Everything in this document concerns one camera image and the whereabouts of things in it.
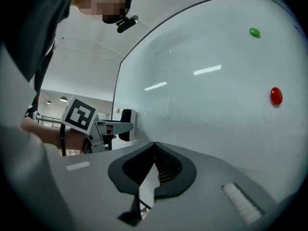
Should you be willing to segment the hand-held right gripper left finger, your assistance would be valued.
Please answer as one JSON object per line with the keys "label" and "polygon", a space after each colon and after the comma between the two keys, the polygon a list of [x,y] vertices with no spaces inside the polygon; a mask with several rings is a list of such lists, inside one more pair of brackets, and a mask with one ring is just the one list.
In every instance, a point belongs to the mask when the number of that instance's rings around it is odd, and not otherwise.
{"label": "hand-held right gripper left finger", "polygon": [[108,176],[121,193],[139,195],[139,187],[154,164],[155,144],[150,142],[114,160]]}

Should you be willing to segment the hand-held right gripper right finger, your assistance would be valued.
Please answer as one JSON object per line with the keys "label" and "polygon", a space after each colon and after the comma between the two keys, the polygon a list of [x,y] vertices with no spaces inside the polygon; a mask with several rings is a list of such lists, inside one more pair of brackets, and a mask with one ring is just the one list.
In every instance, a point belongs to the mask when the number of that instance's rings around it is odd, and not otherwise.
{"label": "hand-held right gripper right finger", "polygon": [[156,142],[154,164],[158,170],[159,187],[154,190],[154,199],[177,197],[194,182],[197,169],[187,157]]}

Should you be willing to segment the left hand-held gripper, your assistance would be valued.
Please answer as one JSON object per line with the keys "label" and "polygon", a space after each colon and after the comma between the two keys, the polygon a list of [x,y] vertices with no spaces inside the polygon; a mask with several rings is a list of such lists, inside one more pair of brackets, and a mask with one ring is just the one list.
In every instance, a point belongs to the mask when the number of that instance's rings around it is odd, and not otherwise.
{"label": "left hand-held gripper", "polygon": [[[100,123],[106,126],[102,130],[99,129]],[[134,125],[130,122],[100,120],[95,107],[78,98],[71,98],[61,119],[61,150],[63,154],[66,153],[64,144],[66,127],[73,128],[86,135],[87,140],[83,145],[83,152],[90,154],[92,153],[92,147],[109,143],[104,141],[103,136],[106,135],[109,139],[112,139],[113,135],[130,132],[133,130]]]}

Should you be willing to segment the black whiteboard eraser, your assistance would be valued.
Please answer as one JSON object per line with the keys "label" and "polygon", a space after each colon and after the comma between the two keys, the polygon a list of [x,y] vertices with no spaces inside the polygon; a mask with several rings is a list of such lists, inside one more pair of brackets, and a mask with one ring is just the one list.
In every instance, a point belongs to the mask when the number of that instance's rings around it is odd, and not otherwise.
{"label": "black whiteboard eraser", "polygon": [[123,141],[133,141],[135,134],[135,120],[136,120],[136,111],[131,109],[124,109],[122,111],[120,122],[128,123],[125,128],[129,128],[129,131],[119,134],[119,138]]}

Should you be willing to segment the person's left forearm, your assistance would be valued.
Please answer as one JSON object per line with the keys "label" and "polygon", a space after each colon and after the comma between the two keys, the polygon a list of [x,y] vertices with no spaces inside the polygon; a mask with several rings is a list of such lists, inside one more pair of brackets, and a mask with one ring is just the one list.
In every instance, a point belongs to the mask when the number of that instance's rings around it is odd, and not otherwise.
{"label": "person's left forearm", "polygon": [[[52,144],[58,149],[61,149],[59,128],[43,126],[29,117],[23,119],[21,128],[38,136],[43,143]],[[84,133],[72,128],[66,129],[64,132],[65,149],[82,151],[86,138],[87,137]]]}

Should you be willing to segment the black-framed whiteboard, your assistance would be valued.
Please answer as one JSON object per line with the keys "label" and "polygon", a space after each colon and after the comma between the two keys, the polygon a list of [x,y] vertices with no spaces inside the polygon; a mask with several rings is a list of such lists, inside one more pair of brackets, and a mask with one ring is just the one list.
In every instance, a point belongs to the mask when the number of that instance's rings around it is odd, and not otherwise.
{"label": "black-framed whiteboard", "polygon": [[223,159],[281,201],[308,172],[308,38],[274,0],[196,4],[125,57],[114,108],[136,111],[136,141]]}

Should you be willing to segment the black metal railing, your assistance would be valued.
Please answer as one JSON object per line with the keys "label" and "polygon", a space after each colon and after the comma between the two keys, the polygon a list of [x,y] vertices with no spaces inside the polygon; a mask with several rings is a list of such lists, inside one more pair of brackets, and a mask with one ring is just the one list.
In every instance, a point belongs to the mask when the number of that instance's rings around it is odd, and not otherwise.
{"label": "black metal railing", "polygon": [[35,121],[43,126],[51,128],[61,128],[61,120],[59,118],[49,116],[37,116]]}

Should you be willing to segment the red round magnet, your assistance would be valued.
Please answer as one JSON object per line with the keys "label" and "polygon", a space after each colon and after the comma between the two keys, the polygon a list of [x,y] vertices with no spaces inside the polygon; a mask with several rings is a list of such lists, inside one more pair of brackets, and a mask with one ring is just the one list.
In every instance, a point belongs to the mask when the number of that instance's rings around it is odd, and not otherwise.
{"label": "red round magnet", "polygon": [[270,100],[274,106],[279,106],[283,101],[283,95],[278,87],[273,87],[270,91]]}

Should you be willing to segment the person's black shirt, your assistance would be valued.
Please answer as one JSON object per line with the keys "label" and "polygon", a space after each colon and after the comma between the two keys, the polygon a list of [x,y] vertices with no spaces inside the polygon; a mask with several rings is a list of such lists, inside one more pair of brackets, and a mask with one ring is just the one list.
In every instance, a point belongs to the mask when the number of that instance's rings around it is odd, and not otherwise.
{"label": "person's black shirt", "polygon": [[36,91],[27,114],[38,110],[41,86],[53,56],[56,29],[72,0],[0,0],[0,42]]}

